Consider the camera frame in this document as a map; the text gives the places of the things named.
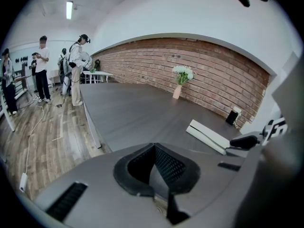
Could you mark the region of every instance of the fluorescent light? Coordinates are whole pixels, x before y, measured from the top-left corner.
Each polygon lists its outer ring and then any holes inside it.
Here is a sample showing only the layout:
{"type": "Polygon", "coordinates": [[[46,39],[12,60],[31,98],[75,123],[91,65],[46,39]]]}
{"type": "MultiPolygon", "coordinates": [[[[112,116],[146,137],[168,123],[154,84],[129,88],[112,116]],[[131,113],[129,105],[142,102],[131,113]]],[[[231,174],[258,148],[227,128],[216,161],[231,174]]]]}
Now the fluorescent light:
{"type": "Polygon", "coordinates": [[[73,8],[73,2],[72,1],[67,1],[66,2],[66,18],[71,19],[72,18],[72,8],[73,8]]]}

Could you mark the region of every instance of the beige pants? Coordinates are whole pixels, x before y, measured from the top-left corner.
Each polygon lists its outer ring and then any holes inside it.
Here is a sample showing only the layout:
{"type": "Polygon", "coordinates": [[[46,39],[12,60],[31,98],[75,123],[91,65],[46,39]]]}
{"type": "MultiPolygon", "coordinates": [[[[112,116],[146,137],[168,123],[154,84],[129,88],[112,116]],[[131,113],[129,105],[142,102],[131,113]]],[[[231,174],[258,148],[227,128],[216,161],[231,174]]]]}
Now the beige pants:
{"type": "Polygon", "coordinates": [[[82,105],[83,102],[80,101],[80,68],[72,68],[72,103],[73,106],[82,105]]]}

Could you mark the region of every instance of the white t-shirt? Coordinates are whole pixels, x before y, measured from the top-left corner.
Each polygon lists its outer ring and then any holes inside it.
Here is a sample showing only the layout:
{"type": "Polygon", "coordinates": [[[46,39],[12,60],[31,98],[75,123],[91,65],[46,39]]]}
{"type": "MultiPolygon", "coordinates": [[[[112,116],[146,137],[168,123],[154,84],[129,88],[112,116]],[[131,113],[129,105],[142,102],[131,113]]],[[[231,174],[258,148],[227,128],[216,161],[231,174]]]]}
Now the white t-shirt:
{"type": "MultiPolygon", "coordinates": [[[[49,50],[47,47],[43,49],[39,49],[38,53],[44,58],[49,58],[49,50]]],[[[44,61],[41,58],[37,59],[36,73],[46,70],[47,64],[48,64],[47,61],[44,61]]]]}

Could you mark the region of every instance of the wooden floor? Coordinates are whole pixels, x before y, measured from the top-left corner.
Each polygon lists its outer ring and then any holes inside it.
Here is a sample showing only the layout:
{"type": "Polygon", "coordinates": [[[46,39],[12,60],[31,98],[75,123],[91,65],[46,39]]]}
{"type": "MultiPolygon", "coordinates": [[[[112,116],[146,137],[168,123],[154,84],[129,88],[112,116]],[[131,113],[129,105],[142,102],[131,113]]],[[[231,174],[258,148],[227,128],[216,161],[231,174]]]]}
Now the wooden floor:
{"type": "MultiPolygon", "coordinates": [[[[103,154],[94,146],[85,109],[74,107],[72,97],[60,95],[60,89],[50,88],[53,105],[34,101],[12,116],[16,130],[12,132],[5,117],[0,119],[0,153],[6,156],[6,171],[13,188],[19,188],[20,178],[26,170],[29,135],[43,113],[45,115],[30,139],[28,157],[28,184],[26,194],[31,200],[52,181],[81,162],[103,154]]],[[[26,94],[17,101],[17,107],[28,104],[26,94]]]]}

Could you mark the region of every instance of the white cable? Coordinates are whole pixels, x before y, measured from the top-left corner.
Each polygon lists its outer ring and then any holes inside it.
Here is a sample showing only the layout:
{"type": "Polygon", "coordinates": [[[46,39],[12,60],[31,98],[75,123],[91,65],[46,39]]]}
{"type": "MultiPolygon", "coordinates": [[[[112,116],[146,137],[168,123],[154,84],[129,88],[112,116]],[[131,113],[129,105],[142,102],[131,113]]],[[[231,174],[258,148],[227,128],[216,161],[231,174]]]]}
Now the white cable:
{"type": "MultiPolygon", "coordinates": [[[[42,106],[39,106],[39,105],[37,105],[37,107],[41,107],[41,108],[42,108],[42,112],[43,112],[42,118],[43,118],[43,117],[44,117],[44,110],[43,110],[43,107],[42,107],[42,106]]],[[[36,126],[33,128],[32,132],[30,133],[29,139],[28,139],[28,143],[29,143],[29,141],[30,141],[30,138],[31,138],[31,136],[32,136],[32,133],[34,132],[35,128],[36,128],[37,125],[40,123],[40,121],[42,120],[42,118],[39,120],[39,122],[36,124],[36,126]]],[[[26,168],[26,170],[25,170],[25,174],[28,172],[28,160],[29,160],[29,156],[27,156],[27,163],[26,163],[27,168],[26,168]]]]}

